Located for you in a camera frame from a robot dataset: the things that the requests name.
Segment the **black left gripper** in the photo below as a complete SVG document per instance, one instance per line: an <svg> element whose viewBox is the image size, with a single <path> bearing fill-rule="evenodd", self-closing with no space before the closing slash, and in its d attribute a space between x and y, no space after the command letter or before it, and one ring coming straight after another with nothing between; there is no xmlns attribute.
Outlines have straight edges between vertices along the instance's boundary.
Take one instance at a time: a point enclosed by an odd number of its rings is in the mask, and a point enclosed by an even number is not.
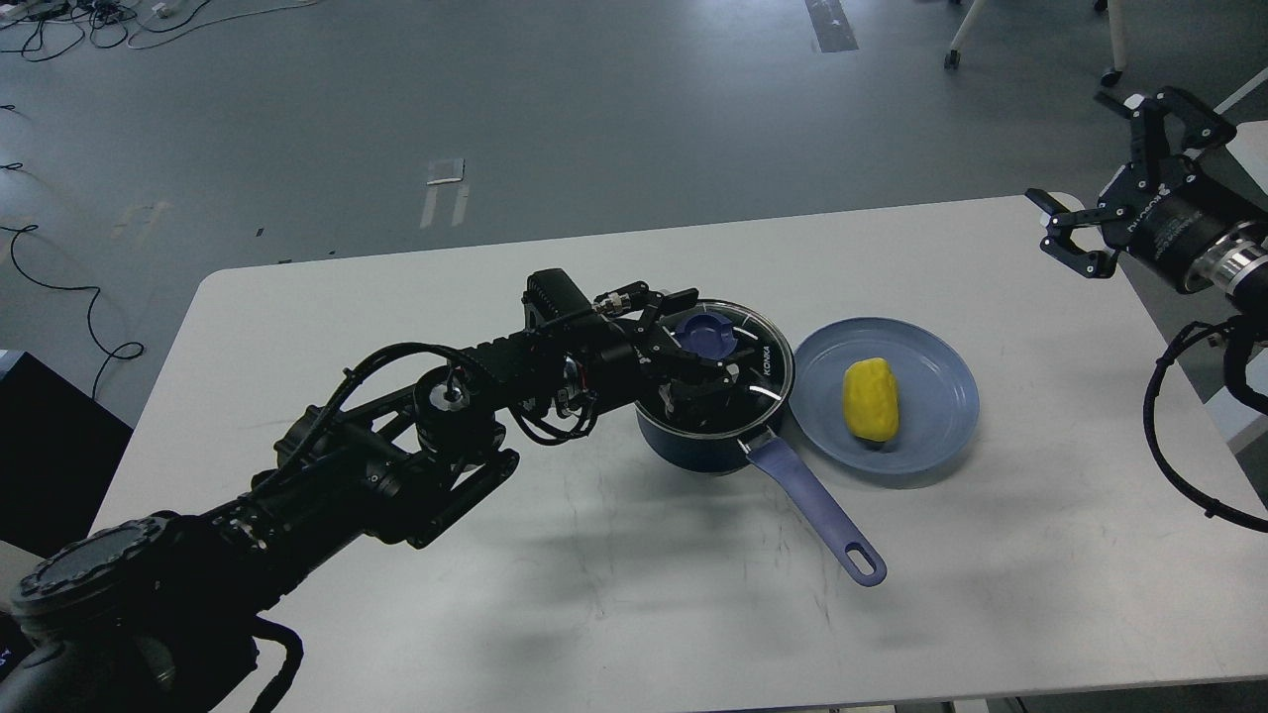
<svg viewBox="0 0 1268 713"><path fill-rule="evenodd" d="M754 351L705 359L683 351L670 318L694 308L697 288L661 292L620 287L596 298L604 332L585 356L585 391L593 410L610 412L656 391L666 417L720 409L749 393Z"/></svg>

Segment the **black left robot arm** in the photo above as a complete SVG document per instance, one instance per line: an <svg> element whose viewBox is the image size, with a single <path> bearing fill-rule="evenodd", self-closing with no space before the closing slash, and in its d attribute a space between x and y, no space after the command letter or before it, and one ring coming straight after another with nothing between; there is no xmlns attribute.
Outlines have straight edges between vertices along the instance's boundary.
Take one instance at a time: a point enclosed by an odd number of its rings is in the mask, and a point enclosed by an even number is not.
<svg viewBox="0 0 1268 713"><path fill-rule="evenodd" d="M284 651L257 694L271 712L304 656L264 618L361 535L430 546L510 478L507 412L560 447L598 415L667 391L697 400L734 384L742 348L678 329L694 288L644 280L587 299L560 269L534 271L521 331L474 348L397 343L346 370L276 442L276 467L199 515L158 511L66 546L13 587L32 644L3 681L5 712L208 712Z"/></svg>

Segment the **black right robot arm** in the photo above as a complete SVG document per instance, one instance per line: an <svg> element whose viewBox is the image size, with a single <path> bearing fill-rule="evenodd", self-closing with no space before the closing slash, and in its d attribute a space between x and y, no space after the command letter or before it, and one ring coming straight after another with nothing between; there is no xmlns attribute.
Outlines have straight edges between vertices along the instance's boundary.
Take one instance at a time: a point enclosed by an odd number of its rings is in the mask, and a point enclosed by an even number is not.
<svg viewBox="0 0 1268 713"><path fill-rule="evenodd" d="M1118 261L1131 258L1177 294L1224 296L1231 316L1183 325L1153 365L1141 406L1144 436L1159 472L1202 515L1264 533L1263 515L1227 505L1181 474L1158 434L1163 383L1200 343L1217 344L1219 391L1265 415L1265 389L1252 379L1253 358L1265 353L1265 209L1201 167L1202 154L1226 148L1238 131L1181 88L1126 99L1101 90L1096 101L1126 121L1127 159L1087 208L1038 188L1026 192L1044 214L1041 251L1090 280L1115 277Z"/></svg>

